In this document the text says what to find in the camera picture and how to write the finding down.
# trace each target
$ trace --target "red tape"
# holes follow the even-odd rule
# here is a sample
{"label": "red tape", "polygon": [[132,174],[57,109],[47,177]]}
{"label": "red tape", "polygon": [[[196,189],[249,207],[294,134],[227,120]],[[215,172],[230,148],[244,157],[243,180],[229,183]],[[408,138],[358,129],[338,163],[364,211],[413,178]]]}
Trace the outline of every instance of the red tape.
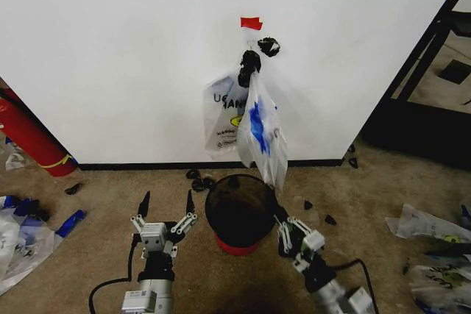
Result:
{"label": "red tape", "polygon": [[241,18],[241,27],[260,30],[262,25],[263,22],[260,22],[260,18]]}

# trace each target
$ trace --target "yellow band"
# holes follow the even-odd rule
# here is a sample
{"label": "yellow band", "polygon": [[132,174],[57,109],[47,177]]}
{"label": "yellow band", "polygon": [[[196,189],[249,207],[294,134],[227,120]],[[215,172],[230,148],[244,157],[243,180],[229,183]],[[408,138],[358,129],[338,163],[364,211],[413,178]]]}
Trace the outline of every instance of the yellow band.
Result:
{"label": "yellow band", "polygon": [[65,165],[65,163],[67,162],[69,158],[72,158],[72,156],[70,154],[67,154],[66,156],[64,156],[62,160],[60,160],[59,162],[56,162],[53,165],[39,165],[39,163],[38,165],[43,168],[53,168],[53,167],[57,167],[58,165]]}

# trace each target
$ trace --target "blue print on bag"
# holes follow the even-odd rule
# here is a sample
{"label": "blue print on bag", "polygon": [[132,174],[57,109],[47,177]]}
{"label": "blue print on bag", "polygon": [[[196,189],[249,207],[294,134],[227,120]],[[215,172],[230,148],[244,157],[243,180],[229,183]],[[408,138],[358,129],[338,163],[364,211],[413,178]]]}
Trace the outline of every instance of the blue print on bag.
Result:
{"label": "blue print on bag", "polygon": [[260,117],[260,111],[258,109],[259,107],[261,107],[261,102],[255,102],[254,107],[249,110],[250,131],[252,132],[252,135],[255,136],[255,139],[257,139],[259,142],[262,154],[266,152],[268,155],[270,155],[270,144],[268,141],[263,139],[263,123]]}

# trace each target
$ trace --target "black mesh bowl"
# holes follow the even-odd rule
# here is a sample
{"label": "black mesh bowl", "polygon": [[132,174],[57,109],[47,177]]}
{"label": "black mesh bowl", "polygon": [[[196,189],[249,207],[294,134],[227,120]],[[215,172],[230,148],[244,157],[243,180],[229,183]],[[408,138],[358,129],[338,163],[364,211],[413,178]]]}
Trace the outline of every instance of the black mesh bowl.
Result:
{"label": "black mesh bowl", "polygon": [[206,197],[206,218],[228,246],[248,247],[270,233],[275,192],[249,174],[233,174],[216,183]]}

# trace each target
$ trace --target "cable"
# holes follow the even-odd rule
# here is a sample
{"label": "cable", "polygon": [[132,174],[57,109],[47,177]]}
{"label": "cable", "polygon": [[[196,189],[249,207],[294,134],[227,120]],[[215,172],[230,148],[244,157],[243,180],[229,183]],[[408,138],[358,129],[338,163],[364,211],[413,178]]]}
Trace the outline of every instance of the cable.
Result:
{"label": "cable", "polygon": [[93,296],[95,295],[97,290],[99,290],[100,288],[104,286],[112,285],[113,283],[132,281],[132,257],[134,255],[134,249],[138,245],[140,240],[141,238],[139,237],[139,235],[137,234],[132,235],[130,254],[127,258],[127,277],[122,277],[120,279],[111,279],[109,281],[100,283],[90,292],[90,296],[88,297],[88,309],[90,310],[90,314],[96,314],[95,307],[93,305]]}
{"label": "cable", "polygon": [[335,271],[342,271],[342,270],[346,270],[348,268],[351,268],[352,266],[354,266],[356,264],[361,264],[361,267],[363,268],[363,272],[365,273],[365,277],[366,277],[366,283],[368,284],[369,294],[370,294],[371,300],[373,302],[373,307],[375,308],[375,313],[380,314],[380,311],[378,309],[378,305],[376,304],[376,298],[375,298],[375,292],[373,291],[373,285],[371,283],[371,279],[369,278],[368,268],[366,268],[366,264],[364,263],[364,261],[362,259],[355,259],[355,260],[353,260],[349,263],[346,263],[346,264],[332,266],[332,268]]}

